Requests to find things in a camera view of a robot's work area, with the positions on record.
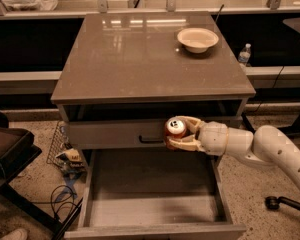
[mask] white bowl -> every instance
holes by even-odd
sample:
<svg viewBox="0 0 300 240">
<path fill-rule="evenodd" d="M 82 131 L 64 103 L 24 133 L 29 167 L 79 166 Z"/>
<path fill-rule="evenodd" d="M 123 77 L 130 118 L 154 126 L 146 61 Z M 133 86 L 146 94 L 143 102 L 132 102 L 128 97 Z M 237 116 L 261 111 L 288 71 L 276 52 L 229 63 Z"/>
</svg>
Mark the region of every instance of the white bowl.
<svg viewBox="0 0 300 240">
<path fill-rule="evenodd" d="M 205 52 L 219 41 L 219 37 L 214 32 L 205 28 L 183 29 L 177 38 L 189 52 L 193 53 Z"/>
</svg>

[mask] concrete floor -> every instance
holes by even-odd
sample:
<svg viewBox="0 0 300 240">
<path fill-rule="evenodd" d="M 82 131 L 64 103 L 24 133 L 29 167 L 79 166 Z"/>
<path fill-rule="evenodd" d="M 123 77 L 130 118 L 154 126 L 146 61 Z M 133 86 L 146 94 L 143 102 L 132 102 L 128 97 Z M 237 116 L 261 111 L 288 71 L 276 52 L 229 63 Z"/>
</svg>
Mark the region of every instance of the concrete floor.
<svg viewBox="0 0 300 240">
<path fill-rule="evenodd" d="M 262 105 L 257 112 L 255 106 L 246 112 L 255 128 L 264 124 L 276 127 L 290 125 L 300 111 L 300 106 L 277 107 Z M 25 128 L 35 135 L 35 144 L 42 154 L 30 164 L 11 185 L 24 197 L 36 202 L 49 202 L 52 191 L 65 184 L 62 173 L 47 163 L 56 126 L 60 120 L 56 110 L 5 112 L 11 127 Z M 300 138 L 293 140 L 300 148 Z M 279 211 L 268 211 L 264 198 L 268 195 L 286 196 L 300 202 L 300 192 L 291 180 L 278 168 L 259 171 L 247 167 L 232 157 L 224 156 L 218 167 L 224 193 L 234 224 L 245 224 L 247 232 L 240 240 L 289 239 L 300 240 L 300 212 L 285 205 Z M 85 174 L 75 181 L 74 189 L 80 199 Z M 52 215 L 50 205 L 37 204 Z M 51 232 L 34 221 L 24 212 L 0 197 L 0 237 L 18 228 L 29 231 L 29 240 L 51 239 Z"/>
</svg>

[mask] shoe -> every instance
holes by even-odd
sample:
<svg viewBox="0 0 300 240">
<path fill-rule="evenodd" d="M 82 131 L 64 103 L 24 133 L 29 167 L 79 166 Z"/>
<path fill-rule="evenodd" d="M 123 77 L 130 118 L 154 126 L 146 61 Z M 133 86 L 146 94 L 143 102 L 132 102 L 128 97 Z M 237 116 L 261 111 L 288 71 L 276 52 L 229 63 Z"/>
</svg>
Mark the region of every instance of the shoe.
<svg viewBox="0 0 300 240">
<path fill-rule="evenodd" d="M 24 228 L 18 228 L 8 235 L 0 238 L 0 240 L 27 240 L 28 232 Z"/>
</svg>

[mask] clear water bottle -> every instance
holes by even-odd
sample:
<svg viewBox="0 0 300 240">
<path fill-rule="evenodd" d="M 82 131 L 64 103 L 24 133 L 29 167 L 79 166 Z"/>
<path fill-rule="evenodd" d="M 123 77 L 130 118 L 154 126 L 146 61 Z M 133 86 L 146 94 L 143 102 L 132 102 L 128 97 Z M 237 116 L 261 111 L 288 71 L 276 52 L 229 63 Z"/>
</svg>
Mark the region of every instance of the clear water bottle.
<svg viewBox="0 0 300 240">
<path fill-rule="evenodd" d="M 238 61 L 241 68 L 245 68 L 251 56 L 251 44 L 246 44 L 238 56 Z"/>
</svg>

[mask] black drawer handle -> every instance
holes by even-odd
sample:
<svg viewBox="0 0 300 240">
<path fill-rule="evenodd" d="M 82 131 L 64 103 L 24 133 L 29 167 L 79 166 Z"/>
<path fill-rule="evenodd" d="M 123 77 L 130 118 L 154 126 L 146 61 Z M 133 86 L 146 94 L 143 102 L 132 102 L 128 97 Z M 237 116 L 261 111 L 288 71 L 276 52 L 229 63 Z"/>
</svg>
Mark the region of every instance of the black drawer handle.
<svg viewBox="0 0 300 240">
<path fill-rule="evenodd" d="M 160 140 L 160 139 L 144 139 L 141 135 L 139 135 L 139 141 L 143 144 L 158 144 L 158 143 L 163 144 L 163 140 Z"/>
</svg>

